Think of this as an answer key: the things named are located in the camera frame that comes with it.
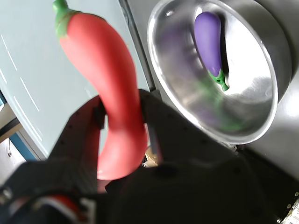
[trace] purple eggplant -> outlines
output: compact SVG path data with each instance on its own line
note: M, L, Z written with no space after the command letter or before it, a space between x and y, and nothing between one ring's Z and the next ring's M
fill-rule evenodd
M221 21L210 12L199 14L194 23L194 36L201 60L211 78L228 90L221 63Z

